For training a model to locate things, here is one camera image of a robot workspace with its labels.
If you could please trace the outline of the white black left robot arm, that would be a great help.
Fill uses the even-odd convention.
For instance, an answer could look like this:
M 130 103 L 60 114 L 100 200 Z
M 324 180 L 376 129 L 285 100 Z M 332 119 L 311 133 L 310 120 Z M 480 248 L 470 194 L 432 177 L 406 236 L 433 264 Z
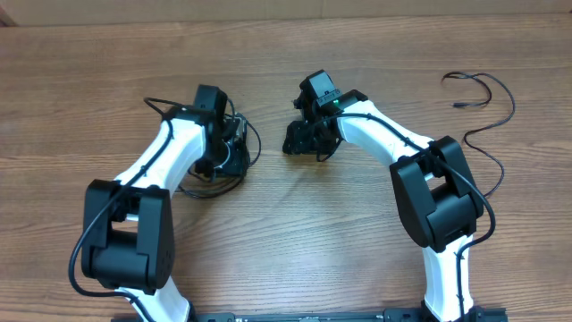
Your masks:
M 68 264 L 72 289 L 90 298 L 122 297 L 138 321 L 195 321 L 172 278 L 172 197 L 212 199 L 238 187 L 253 162 L 249 123 L 216 86 L 200 85 L 192 104 L 167 101 L 161 127 L 139 159 L 86 190 L 83 232 Z

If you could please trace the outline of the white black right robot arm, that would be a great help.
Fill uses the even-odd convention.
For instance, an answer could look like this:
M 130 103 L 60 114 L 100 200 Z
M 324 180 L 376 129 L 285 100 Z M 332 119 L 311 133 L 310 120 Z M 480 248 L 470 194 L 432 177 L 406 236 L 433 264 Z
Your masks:
M 299 88 L 293 105 L 302 118 L 288 126 L 283 152 L 325 161 L 346 141 L 387 166 L 401 224 L 424 257 L 423 319 L 483 320 L 469 291 L 467 255 L 476 243 L 476 221 L 489 204 L 459 143 L 407 130 L 363 93 L 341 92 L 324 70 Z

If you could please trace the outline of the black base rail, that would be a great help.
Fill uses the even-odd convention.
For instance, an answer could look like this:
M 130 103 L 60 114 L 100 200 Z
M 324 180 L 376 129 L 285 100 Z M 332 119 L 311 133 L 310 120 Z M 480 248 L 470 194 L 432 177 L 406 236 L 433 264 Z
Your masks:
M 137 314 L 120 315 L 112 322 L 143 321 Z M 199 322 L 421 322 L 437 321 L 430 317 L 428 309 L 394 308 L 383 312 L 298 313 L 235 315 L 232 313 L 209 313 L 196 315 L 191 321 Z M 469 310 L 464 320 L 469 322 L 508 322 L 506 309 L 484 309 L 476 306 Z

